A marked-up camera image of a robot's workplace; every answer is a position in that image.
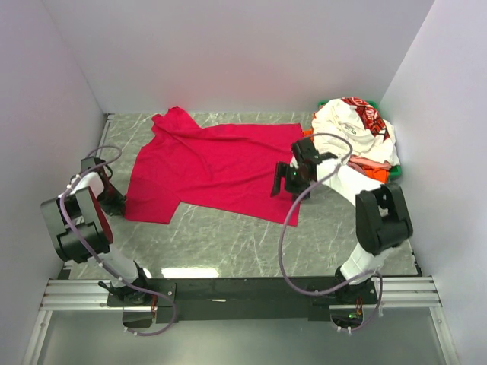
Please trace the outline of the magenta red t shirt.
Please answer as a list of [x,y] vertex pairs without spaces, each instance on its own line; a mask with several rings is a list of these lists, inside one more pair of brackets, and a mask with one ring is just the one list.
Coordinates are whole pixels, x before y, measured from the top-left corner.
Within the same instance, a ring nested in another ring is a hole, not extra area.
[[202,128],[184,109],[152,118],[154,137],[135,160],[125,219],[168,224],[180,203],[277,224],[298,223],[291,194],[271,195],[275,165],[292,159],[296,123],[221,124]]

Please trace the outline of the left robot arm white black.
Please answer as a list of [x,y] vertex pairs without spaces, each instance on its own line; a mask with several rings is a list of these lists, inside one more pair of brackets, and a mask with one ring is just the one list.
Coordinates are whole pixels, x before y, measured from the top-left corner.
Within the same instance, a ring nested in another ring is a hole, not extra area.
[[146,304],[152,287],[140,266],[113,244],[107,215],[125,212],[125,199],[103,167],[73,176],[66,191],[43,202],[41,214],[58,257],[105,271],[110,283],[99,285],[120,300]]

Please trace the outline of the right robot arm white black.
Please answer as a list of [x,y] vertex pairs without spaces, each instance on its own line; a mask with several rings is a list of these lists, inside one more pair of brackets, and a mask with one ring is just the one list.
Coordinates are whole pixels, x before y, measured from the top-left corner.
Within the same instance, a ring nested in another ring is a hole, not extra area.
[[[283,243],[294,210],[307,193],[320,185],[330,187],[355,208],[357,244],[338,268],[339,281],[333,287],[305,290],[296,286],[285,271]],[[327,160],[317,166],[317,181],[296,198],[282,224],[278,244],[280,272],[286,284],[300,294],[319,297],[334,292],[340,302],[351,303],[360,295],[360,285],[374,276],[379,276],[385,258],[412,234],[412,221],[403,191],[398,184],[382,184],[353,170],[339,159]]]

